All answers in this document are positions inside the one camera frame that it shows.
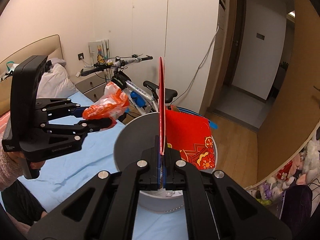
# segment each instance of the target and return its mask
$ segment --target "plastic bag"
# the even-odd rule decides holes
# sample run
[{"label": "plastic bag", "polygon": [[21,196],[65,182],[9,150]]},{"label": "plastic bag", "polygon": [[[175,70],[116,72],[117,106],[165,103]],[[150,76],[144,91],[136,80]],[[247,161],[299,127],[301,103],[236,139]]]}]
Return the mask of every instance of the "plastic bag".
[{"label": "plastic bag", "polygon": [[129,100],[126,93],[113,82],[109,82],[104,89],[104,95],[94,105],[83,111],[82,118],[90,120],[109,117],[117,120],[128,106]]}]

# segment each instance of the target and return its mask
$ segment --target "black bicycle seat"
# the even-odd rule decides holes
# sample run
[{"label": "black bicycle seat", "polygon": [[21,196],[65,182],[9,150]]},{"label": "black bicycle seat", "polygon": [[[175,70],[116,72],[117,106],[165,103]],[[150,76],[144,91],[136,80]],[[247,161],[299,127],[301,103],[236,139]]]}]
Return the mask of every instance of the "black bicycle seat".
[{"label": "black bicycle seat", "polygon": [[[146,87],[146,88],[149,88],[152,92],[152,95],[154,97],[155,100],[158,100],[158,95],[156,93],[156,89],[159,89],[159,86],[150,82],[150,81],[145,81],[143,83],[143,86]],[[173,89],[168,89],[166,88],[165,89],[165,96],[164,96],[164,102],[166,104],[170,104],[173,99],[178,96],[178,92],[176,90],[173,90]]]}]

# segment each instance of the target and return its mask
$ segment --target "door threshold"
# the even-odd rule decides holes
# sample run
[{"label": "door threshold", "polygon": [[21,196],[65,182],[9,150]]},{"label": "door threshold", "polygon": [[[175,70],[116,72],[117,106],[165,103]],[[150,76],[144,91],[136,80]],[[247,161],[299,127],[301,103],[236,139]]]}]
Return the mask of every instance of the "door threshold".
[{"label": "door threshold", "polygon": [[218,116],[220,116],[220,117],[223,117],[223,118],[225,118],[225,119],[228,119],[228,120],[230,120],[230,121],[232,121],[232,122],[235,122],[235,123],[243,126],[244,128],[247,128],[247,129],[249,129],[249,130],[251,130],[251,131],[253,131],[253,132],[255,132],[255,133],[258,133],[258,131],[259,131],[259,128],[255,127],[255,126],[253,126],[253,125],[251,125],[251,124],[249,124],[249,123],[246,123],[246,122],[244,122],[244,121],[242,121],[242,120],[240,120],[240,119],[238,119],[238,118],[235,118],[235,117],[233,117],[233,116],[230,115],[230,114],[226,114],[226,113],[224,113],[224,112],[222,112],[222,111],[219,111],[219,110],[217,110],[217,109],[215,109],[215,110],[213,111],[213,113],[216,114],[216,115],[218,115]]}]

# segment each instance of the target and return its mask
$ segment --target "beige headboard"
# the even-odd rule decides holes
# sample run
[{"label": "beige headboard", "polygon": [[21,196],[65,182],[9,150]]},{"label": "beige headboard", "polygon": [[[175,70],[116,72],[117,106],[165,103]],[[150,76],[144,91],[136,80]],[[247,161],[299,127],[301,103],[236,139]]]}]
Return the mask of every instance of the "beige headboard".
[{"label": "beige headboard", "polygon": [[[59,35],[43,38],[19,49],[0,63],[0,73],[6,71],[7,62],[21,63],[32,55],[48,55],[49,59],[54,57],[63,59]],[[10,109],[11,81],[10,77],[0,82],[0,115]]]}]

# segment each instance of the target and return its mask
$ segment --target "wooden floor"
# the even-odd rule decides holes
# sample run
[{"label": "wooden floor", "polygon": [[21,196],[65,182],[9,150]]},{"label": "wooden floor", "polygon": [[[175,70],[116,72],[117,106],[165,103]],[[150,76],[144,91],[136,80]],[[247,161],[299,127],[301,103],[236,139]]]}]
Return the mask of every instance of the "wooden floor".
[{"label": "wooden floor", "polygon": [[216,169],[224,171],[242,187],[254,185],[258,168],[257,134],[212,113],[205,117],[218,125],[217,130],[212,129],[218,148]]}]

